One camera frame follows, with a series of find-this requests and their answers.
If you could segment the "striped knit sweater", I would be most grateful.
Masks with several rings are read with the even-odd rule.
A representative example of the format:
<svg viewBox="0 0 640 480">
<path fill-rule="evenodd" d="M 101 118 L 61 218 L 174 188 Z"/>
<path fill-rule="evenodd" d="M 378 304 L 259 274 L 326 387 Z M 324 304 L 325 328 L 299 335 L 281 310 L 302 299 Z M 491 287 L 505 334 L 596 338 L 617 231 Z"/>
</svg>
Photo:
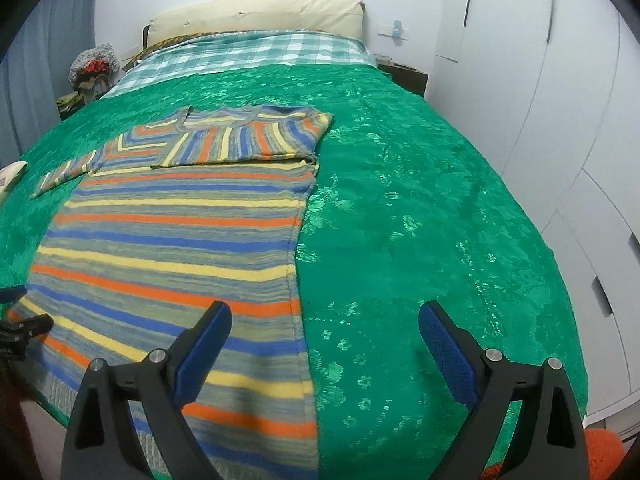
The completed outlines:
<svg viewBox="0 0 640 480">
<path fill-rule="evenodd" d="M 41 177 L 39 202 L 74 181 L 35 252 L 12 318 L 52 330 L 20 371 L 68 416 L 89 361 L 136 362 L 214 301 L 231 333 L 186 420 L 230 479 L 319 472 L 295 251 L 329 113 L 312 107 L 180 108 Z"/>
</svg>

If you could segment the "orange object at bottom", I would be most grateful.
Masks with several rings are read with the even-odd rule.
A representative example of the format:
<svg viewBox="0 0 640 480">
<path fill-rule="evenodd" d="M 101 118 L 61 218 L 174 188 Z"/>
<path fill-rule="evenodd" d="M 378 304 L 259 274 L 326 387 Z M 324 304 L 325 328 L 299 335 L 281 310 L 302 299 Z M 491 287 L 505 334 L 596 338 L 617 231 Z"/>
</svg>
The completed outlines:
<svg viewBox="0 0 640 480">
<path fill-rule="evenodd" d="M 587 475 L 582 478 L 581 470 L 561 471 L 562 476 L 553 478 L 551 472 L 538 479 L 637 479 L 638 471 L 632 463 L 626 463 L 627 453 L 620 437 L 603 428 L 585 429 L 587 451 Z M 500 474 L 503 463 L 495 463 L 486 468 L 480 479 L 506 479 Z"/>
</svg>

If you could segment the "white patterned folded cloth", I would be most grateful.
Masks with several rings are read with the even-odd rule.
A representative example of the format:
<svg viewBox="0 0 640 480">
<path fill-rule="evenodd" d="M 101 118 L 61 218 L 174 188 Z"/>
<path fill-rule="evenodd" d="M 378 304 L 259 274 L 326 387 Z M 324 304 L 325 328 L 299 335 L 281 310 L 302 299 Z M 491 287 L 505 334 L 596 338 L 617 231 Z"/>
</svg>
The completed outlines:
<svg viewBox="0 0 640 480">
<path fill-rule="evenodd" d="M 11 191 L 17 186 L 27 169 L 27 162 L 17 160 L 0 170 L 0 204 L 2 204 Z"/>
</svg>

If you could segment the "blue curtain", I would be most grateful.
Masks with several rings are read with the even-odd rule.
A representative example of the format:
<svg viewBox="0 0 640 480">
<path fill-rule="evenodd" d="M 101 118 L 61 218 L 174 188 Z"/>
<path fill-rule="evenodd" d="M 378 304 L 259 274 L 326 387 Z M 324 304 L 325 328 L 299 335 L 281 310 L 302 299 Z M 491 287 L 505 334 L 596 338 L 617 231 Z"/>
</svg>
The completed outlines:
<svg viewBox="0 0 640 480">
<path fill-rule="evenodd" d="M 19 159 L 60 122 L 76 56 L 96 45 L 96 0 L 40 0 L 1 61 L 1 163 Z"/>
</svg>

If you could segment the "nightstand clutter with red item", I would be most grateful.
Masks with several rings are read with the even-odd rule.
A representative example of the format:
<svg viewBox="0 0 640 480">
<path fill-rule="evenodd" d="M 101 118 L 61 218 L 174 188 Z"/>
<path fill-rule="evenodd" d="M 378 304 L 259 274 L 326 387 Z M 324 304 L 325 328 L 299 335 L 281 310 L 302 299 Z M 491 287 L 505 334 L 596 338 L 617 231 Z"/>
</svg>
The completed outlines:
<svg viewBox="0 0 640 480">
<path fill-rule="evenodd" d="M 119 59 L 111 44 L 80 52 L 68 72 L 72 92 L 56 100 L 58 111 L 67 113 L 74 106 L 87 105 L 104 96 L 114 86 L 119 73 Z"/>
</svg>

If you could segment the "green floral bedspread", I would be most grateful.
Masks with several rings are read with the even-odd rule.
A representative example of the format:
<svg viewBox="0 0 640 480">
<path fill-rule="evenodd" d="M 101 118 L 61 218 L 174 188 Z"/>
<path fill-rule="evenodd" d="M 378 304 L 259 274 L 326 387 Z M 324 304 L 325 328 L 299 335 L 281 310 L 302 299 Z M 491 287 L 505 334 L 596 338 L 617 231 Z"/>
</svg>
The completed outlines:
<svg viewBox="0 0 640 480">
<path fill-rule="evenodd" d="M 560 359 L 577 404 L 588 378 L 552 251 L 480 153 L 418 96 L 369 66 L 270 65 L 192 75 L 104 96 L 48 132 L 1 207 L 1 281 L 24 285 L 67 181 L 34 202 L 41 177 L 135 126 L 189 107 L 306 106 L 329 113 L 295 269 L 314 388 L 314 479 L 427 477 L 458 432 L 454 402 L 422 341 L 428 300 L 513 361 Z M 14 363 L 3 394 L 47 408 Z"/>
</svg>

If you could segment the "teal checkered blanket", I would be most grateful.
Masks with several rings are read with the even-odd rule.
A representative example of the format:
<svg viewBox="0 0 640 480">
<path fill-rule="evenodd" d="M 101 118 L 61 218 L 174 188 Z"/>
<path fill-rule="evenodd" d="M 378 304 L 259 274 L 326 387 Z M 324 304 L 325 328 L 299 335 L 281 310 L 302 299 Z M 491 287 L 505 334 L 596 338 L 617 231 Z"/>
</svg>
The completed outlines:
<svg viewBox="0 0 640 480">
<path fill-rule="evenodd" d="M 375 57 L 358 39 L 314 30 L 254 30 L 190 38 L 146 54 L 106 92 L 122 96 L 192 75 L 267 65 L 367 65 Z"/>
</svg>

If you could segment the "white wardrobe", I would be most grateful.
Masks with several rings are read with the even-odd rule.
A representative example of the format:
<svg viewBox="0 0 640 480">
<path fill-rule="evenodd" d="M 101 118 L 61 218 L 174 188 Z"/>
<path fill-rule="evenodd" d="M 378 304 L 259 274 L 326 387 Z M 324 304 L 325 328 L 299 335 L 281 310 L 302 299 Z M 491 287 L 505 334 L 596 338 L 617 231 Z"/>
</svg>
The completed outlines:
<svg viewBox="0 0 640 480">
<path fill-rule="evenodd" d="M 639 17 L 629 0 L 444 0 L 427 99 L 551 248 L 586 421 L 639 433 Z"/>
</svg>

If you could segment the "dark wooden nightstand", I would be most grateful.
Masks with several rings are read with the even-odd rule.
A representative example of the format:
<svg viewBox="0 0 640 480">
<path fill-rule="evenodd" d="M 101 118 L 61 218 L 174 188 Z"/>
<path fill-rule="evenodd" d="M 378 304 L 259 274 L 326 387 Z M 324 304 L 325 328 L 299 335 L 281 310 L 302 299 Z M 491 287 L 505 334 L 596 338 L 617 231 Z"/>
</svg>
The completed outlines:
<svg viewBox="0 0 640 480">
<path fill-rule="evenodd" d="M 399 87 L 423 98 L 425 96 L 428 75 L 409 65 L 397 63 L 390 58 L 377 58 L 376 65 L 379 70 L 390 76 L 390 79 Z"/>
</svg>

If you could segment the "cream headboard cushion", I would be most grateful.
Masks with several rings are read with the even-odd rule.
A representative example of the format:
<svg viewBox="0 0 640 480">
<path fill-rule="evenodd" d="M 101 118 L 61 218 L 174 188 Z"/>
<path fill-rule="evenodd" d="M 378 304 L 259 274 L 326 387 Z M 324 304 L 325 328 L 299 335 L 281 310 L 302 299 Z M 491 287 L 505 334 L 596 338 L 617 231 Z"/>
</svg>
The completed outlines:
<svg viewBox="0 0 640 480">
<path fill-rule="evenodd" d="M 213 0 L 158 14 L 145 44 L 202 32 L 295 29 L 360 40 L 363 22 L 361 0 Z"/>
</svg>

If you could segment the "wall hook fixture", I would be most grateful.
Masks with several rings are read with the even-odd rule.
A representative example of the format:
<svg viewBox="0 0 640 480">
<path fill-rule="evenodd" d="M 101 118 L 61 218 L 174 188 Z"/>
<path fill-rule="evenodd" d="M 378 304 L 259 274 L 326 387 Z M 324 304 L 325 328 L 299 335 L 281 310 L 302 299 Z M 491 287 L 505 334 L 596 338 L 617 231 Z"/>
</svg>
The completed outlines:
<svg viewBox="0 0 640 480">
<path fill-rule="evenodd" d="M 393 42 L 408 40 L 408 32 L 401 20 L 396 20 L 393 24 L 378 23 L 376 33 L 378 36 L 390 38 Z"/>
</svg>

